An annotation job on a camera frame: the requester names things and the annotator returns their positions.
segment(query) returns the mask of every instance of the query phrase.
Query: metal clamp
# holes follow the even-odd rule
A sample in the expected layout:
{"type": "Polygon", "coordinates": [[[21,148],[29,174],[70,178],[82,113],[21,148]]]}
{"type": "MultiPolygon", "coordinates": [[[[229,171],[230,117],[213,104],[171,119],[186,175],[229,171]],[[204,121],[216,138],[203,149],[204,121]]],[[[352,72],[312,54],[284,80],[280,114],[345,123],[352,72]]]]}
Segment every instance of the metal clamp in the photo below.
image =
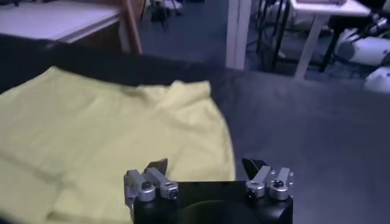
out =
{"type": "Polygon", "coordinates": [[[155,198],[156,187],[137,170],[128,170],[123,177],[125,204],[132,205],[137,197],[139,201],[151,201],[155,198]]]}
{"type": "Polygon", "coordinates": [[[145,179],[151,181],[160,190],[162,198],[168,200],[175,200],[179,194],[179,187],[176,182],[167,179],[160,171],[156,168],[151,167],[145,170],[143,173],[145,179]]]}
{"type": "Polygon", "coordinates": [[[276,200],[286,200],[292,196],[293,176],[291,169],[281,168],[277,178],[268,184],[269,196],[276,200]]]}
{"type": "Polygon", "coordinates": [[[266,190],[266,183],[272,169],[269,166],[262,166],[256,176],[245,183],[246,192],[249,199],[263,197],[266,190]]]}

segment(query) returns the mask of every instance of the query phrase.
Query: yellow cloth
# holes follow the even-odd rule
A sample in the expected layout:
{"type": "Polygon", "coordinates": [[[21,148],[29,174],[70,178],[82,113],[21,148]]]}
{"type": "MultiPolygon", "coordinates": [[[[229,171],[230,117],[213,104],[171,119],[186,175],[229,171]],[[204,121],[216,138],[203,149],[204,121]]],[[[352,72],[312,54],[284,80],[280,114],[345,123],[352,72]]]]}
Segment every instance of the yellow cloth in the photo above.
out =
{"type": "Polygon", "coordinates": [[[133,88],[50,68],[0,95],[0,210],[9,217],[129,223],[123,175],[163,158],[172,180],[234,180],[207,82],[133,88]]]}

